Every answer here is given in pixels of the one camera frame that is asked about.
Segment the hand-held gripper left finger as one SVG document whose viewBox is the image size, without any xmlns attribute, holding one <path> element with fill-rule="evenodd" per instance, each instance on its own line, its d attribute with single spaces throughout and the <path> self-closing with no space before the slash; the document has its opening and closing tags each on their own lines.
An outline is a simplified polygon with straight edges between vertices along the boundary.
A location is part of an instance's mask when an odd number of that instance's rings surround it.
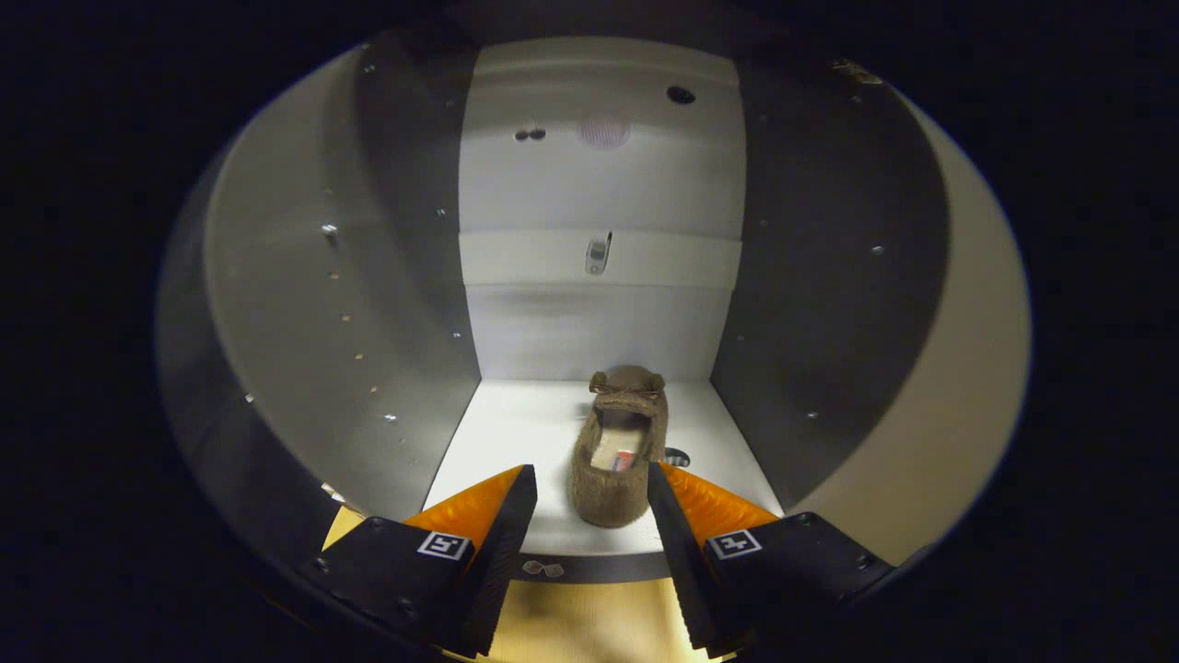
<svg viewBox="0 0 1179 663">
<path fill-rule="evenodd" d="M 535 471 L 522 462 L 406 521 L 367 518 L 299 575 L 417 649 L 487 655 L 535 505 Z"/>
</svg>

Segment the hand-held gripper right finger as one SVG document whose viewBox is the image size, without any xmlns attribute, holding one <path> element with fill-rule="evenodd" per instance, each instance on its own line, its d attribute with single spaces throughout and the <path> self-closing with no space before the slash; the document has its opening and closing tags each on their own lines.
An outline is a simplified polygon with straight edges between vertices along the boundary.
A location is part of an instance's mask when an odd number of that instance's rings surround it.
<svg viewBox="0 0 1179 663">
<path fill-rule="evenodd" d="M 808 659 L 834 652 L 893 564 L 814 512 L 766 508 L 668 462 L 648 466 L 691 646 L 725 659 Z"/>
</svg>

